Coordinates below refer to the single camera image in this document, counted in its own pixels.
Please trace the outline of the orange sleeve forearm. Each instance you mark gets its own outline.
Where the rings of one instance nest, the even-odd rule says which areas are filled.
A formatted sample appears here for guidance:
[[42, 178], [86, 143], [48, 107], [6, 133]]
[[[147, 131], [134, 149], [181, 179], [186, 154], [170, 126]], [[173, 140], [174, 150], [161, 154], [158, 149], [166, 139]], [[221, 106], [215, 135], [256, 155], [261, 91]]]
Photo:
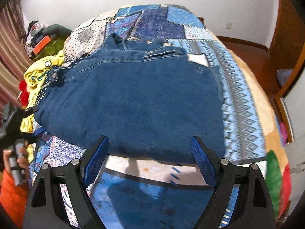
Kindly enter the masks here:
[[1, 184], [1, 204], [18, 228], [22, 228], [23, 225], [28, 192], [28, 182], [15, 186], [14, 179], [4, 169]]

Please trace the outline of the person's left hand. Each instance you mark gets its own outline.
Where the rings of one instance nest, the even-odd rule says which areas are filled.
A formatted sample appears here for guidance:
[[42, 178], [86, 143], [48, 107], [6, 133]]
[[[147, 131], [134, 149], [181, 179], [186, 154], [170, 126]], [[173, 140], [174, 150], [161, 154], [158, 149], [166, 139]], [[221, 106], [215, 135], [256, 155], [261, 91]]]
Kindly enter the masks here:
[[6, 148], [3, 151], [4, 167], [7, 173], [14, 178], [17, 170], [21, 171], [24, 180], [28, 180], [30, 171], [28, 168], [28, 142], [25, 141], [24, 145], [18, 149], [19, 153], [16, 154], [11, 149]]

